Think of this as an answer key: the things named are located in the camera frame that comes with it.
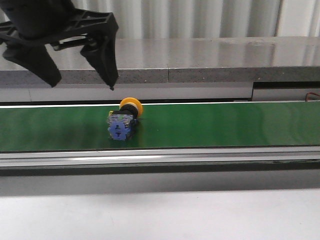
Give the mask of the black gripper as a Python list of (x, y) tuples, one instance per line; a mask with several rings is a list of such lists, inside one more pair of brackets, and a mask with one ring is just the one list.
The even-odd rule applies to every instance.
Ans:
[(80, 54), (114, 90), (119, 26), (112, 12), (76, 10), (70, 0), (2, 0), (0, 8), (9, 19), (0, 24), (5, 60), (55, 87), (62, 76), (46, 44), (55, 51), (82, 46)]

